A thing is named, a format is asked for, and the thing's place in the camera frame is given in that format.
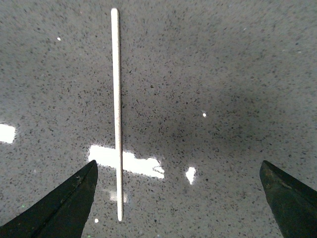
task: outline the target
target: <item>thin white rod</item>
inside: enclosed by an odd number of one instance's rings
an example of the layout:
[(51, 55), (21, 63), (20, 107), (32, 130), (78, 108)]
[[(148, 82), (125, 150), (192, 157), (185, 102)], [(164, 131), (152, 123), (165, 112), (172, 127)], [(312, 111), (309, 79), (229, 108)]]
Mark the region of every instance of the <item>thin white rod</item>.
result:
[(121, 90), (120, 90), (120, 29), (118, 9), (111, 9), (112, 61), (113, 61), (113, 95), (114, 95), (114, 134), (117, 163), (117, 206), (118, 220), (123, 217), (122, 191), (122, 138), (121, 138)]

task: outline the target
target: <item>white stick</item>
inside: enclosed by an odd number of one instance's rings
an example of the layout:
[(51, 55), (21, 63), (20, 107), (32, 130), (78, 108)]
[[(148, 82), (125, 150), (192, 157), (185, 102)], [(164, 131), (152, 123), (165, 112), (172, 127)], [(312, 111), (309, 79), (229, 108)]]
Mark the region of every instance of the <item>white stick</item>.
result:
[(120, 36), (119, 12), (111, 9), (112, 60), (113, 60), (113, 95), (114, 95), (114, 134), (117, 165), (117, 206), (118, 220), (123, 217), (122, 191), (122, 139), (121, 139), (121, 90), (120, 90)]

